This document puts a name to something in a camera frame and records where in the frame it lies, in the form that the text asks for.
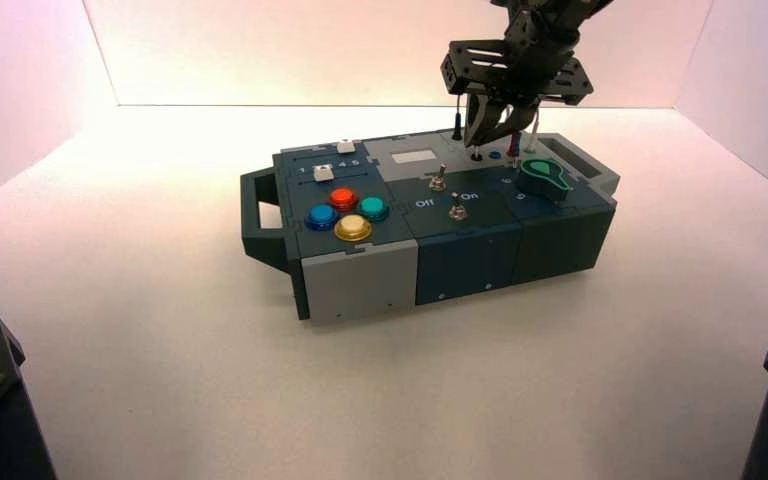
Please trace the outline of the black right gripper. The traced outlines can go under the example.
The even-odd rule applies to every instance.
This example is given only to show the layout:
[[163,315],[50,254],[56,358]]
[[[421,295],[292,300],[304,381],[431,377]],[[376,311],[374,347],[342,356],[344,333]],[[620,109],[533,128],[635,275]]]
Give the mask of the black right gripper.
[[561,25],[558,16],[518,13],[501,39],[450,42],[441,74],[448,93],[470,93],[464,144],[485,145],[521,132],[539,112],[539,104],[516,106],[502,118],[504,110],[491,97],[577,105],[590,95],[593,83],[574,56],[579,40],[579,27]]

